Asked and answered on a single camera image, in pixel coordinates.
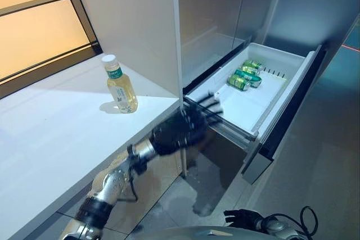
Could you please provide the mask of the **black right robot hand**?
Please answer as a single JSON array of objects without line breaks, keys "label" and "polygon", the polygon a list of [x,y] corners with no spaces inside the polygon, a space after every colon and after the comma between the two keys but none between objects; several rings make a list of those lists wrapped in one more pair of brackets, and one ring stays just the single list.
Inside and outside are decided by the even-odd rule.
[{"label": "black right robot hand", "polygon": [[229,227],[241,228],[252,230],[255,232],[264,232],[262,229],[262,217],[255,211],[239,209],[239,210],[226,210],[223,212],[225,216],[225,222]]}]

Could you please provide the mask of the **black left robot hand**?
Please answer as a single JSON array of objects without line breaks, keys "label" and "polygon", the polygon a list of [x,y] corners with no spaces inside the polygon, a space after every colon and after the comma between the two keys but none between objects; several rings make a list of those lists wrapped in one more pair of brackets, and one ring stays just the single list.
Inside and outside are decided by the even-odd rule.
[{"label": "black left robot hand", "polygon": [[151,132],[150,142],[155,152],[167,156],[201,142],[208,127],[222,122],[219,116],[223,110],[210,110],[219,104],[220,100],[209,92],[168,117]]}]

